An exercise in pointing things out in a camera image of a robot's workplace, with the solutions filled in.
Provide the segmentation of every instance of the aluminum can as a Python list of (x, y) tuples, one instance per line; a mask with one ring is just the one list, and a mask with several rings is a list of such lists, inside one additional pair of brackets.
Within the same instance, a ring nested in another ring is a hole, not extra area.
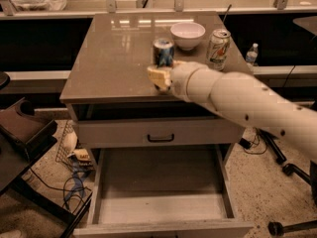
[(153, 41), (153, 60), (157, 67), (172, 67), (174, 42), (169, 38), (158, 38)]
[(230, 47), (231, 34), (226, 29), (216, 29), (209, 37), (206, 64), (213, 69), (223, 70)]

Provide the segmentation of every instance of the chair leg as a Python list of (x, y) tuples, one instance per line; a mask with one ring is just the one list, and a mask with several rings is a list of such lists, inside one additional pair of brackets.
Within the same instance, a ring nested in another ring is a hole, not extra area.
[(269, 233), (275, 236), (283, 236), (285, 233), (302, 231), (302, 230), (313, 229), (313, 228), (317, 228), (317, 220), (289, 225), (289, 226), (283, 226), (279, 222), (270, 222), (268, 224)]
[(286, 164), (282, 171), (289, 177), (293, 173), (296, 173), (300, 178), (305, 180), (309, 185), (310, 185), (310, 176), (304, 172), (302, 169), (300, 169), (297, 165), (295, 164)]
[(285, 161), (287, 161), (286, 156), (283, 154), (283, 152), (280, 150), (278, 145), (275, 143), (275, 141), (272, 138), (272, 135), (266, 131), (260, 130), (262, 138), (266, 141), (266, 143), (271, 147), (271, 149), (276, 154), (276, 162), (278, 164), (282, 164)]

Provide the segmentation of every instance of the drawer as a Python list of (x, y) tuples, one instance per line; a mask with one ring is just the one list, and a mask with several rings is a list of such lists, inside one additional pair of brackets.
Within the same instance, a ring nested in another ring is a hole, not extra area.
[(73, 123), (82, 146), (115, 148), (227, 144), (241, 140), (244, 128), (221, 118), (161, 118)]
[(104, 149), (75, 237), (244, 237), (218, 146)]

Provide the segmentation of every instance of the cabinet top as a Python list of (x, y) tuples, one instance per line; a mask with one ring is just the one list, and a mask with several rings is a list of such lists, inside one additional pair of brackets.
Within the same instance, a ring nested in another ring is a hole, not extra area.
[[(153, 60), (153, 41), (170, 38), (170, 27), (181, 21), (203, 25), (202, 43), (191, 52), (175, 47), (176, 60), (205, 62), (208, 37), (223, 28), (216, 12), (155, 12), (97, 14), (88, 30), (70, 76), (60, 96), (69, 104), (169, 101), (147, 75)], [(232, 41), (224, 72), (250, 73)]]

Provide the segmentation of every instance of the open drawer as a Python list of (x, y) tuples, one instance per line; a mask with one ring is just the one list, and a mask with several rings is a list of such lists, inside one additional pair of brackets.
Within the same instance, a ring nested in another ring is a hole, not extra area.
[(217, 146), (104, 149), (75, 237), (244, 237)]

